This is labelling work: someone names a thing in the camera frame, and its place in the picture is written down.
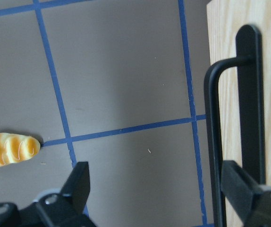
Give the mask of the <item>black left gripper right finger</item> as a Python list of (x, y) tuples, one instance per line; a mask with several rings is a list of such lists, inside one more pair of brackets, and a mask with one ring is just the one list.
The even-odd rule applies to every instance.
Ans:
[(245, 227), (271, 227), (271, 186), (258, 184), (235, 161), (224, 160), (221, 191)]

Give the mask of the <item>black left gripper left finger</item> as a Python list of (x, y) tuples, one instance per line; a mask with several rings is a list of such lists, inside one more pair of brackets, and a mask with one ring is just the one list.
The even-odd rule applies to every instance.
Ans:
[(78, 162), (58, 193), (48, 193), (21, 210), (14, 203), (0, 203), (0, 227), (94, 227), (84, 214), (89, 193), (89, 164)]

